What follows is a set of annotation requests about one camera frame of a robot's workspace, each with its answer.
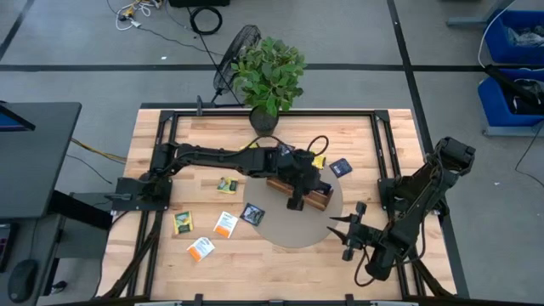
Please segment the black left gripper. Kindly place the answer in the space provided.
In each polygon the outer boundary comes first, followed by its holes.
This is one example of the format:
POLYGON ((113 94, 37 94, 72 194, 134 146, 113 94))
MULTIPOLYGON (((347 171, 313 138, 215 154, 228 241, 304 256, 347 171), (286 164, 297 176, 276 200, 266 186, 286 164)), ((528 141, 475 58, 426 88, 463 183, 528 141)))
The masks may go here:
POLYGON ((293 188, 286 207, 302 211, 303 197, 316 191, 329 196, 332 186, 320 180, 320 170, 313 165, 315 154, 311 151, 295 149, 278 155, 278 179, 293 188))

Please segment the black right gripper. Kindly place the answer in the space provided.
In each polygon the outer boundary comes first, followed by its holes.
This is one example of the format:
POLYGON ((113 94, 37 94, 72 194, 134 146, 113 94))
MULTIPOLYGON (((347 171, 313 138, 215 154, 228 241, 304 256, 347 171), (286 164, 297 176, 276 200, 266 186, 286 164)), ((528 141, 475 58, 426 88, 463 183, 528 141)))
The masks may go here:
POLYGON ((358 201, 355 213, 351 213, 345 217, 331 217, 332 220, 348 223, 348 232, 346 234, 328 227, 340 239, 342 244, 346 246, 346 249, 343 251, 343 260, 352 260, 354 249, 363 250, 367 246, 374 248, 372 260, 385 259, 385 247, 379 242, 382 231, 362 224, 366 208, 367 205, 364 202, 358 201))

